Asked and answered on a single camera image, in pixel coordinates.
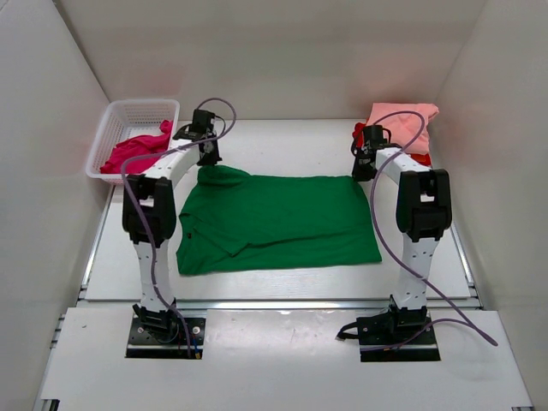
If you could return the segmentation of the red t shirt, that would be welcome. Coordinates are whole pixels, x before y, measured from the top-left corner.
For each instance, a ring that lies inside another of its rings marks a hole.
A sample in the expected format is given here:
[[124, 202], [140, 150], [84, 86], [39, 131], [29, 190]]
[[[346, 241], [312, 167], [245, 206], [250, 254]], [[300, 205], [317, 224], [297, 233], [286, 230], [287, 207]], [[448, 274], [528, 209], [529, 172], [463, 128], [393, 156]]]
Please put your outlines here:
[[[409, 141], [411, 141], [411, 139], [415, 137], [416, 133], [420, 129], [420, 124], [416, 121], [402, 122], [398, 120], [384, 120], [381, 122], [381, 124], [384, 128], [390, 130], [390, 141], [399, 146], [404, 146]], [[366, 126], [367, 124], [364, 122], [357, 122], [354, 125], [354, 131], [352, 132], [353, 143], [351, 145], [351, 148], [353, 146], [361, 147], [363, 145], [363, 129]], [[406, 150], [406, 153], [409, 154], [412, 159], [425, 166], [432, 165], [429, 150], [429, 138], [430, 136], [428, 134], [427, 128], [424, 128], [417, 141], [415, 141], [415, 143], [413, 143], [413, 145], [411, 145]]]

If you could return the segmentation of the green t shirt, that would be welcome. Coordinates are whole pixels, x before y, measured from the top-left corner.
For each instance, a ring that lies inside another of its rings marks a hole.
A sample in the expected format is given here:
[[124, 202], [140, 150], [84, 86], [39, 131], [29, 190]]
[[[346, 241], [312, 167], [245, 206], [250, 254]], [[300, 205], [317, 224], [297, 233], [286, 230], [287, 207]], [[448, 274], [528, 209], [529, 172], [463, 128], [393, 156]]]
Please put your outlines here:
[[259, 176], [205, 166], [179, 221], [182, 276], [382, 260], [367, 197], [349, 176]]

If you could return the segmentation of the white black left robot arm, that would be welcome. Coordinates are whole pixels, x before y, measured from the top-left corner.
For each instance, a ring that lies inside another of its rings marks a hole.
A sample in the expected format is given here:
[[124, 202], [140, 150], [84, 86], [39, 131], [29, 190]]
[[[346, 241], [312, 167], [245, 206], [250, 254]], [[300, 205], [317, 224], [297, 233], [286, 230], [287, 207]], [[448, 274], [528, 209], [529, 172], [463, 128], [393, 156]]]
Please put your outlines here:
[[195, 165], [220, 161], [218, 139], [226, 121], [198, 108], [192, 121], [173, 129], [161, 124], [158, 136], [131, 139], [131, 150], [120, 165], [123, 184], [122, 227], [134, 245], [140, 267], [141, 297], [134, 314], [147, 333], [161, 344], [189, 345], [188, 322], [176, 307], [170, 286], [169, 242], [175, 233], [175, 188]]

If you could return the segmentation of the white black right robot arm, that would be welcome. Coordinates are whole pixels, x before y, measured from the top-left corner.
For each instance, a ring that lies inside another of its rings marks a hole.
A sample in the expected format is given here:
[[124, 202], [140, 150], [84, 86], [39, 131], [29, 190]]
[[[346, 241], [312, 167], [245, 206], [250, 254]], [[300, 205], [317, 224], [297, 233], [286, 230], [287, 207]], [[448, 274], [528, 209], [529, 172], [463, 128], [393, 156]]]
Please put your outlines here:
[[403, 343], [428, 323], [425, 280], [434, 251], [452, 222], [449, 173], [398, 154], [390, 137], [387, 128], [370, 125], [351, 146], [355, 180], [368, 182], [385, 175], [398, 188], [396, 226], [402, 233], [403, 265], [387, 312], [367, 318], [364, 324], [364, 333], [374, 344]]

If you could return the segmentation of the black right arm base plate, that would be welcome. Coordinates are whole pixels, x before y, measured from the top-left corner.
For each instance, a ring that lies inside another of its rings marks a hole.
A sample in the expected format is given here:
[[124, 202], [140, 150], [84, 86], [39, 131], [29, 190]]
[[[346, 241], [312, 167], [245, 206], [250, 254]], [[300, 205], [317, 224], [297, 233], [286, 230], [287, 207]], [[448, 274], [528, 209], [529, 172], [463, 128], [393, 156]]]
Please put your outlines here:
[[439, 361], [431, 321], [425, 307], [408, 310], [391, 304], [379, 314], [344, 325], [337, 340], [356, 340], [362, 363]]

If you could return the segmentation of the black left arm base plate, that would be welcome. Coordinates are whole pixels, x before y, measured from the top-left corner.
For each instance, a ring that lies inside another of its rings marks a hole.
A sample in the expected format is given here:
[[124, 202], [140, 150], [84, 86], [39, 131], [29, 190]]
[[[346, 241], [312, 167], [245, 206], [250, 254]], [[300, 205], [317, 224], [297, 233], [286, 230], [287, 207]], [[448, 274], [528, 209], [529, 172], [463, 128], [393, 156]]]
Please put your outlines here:
[[128, 332], [125, 357], [129, 359], [201, 360], [206, 336], [205, 317], [186, 317], [188, 337], [180, 320], [169, 329], [149, 325], [133, 316]]

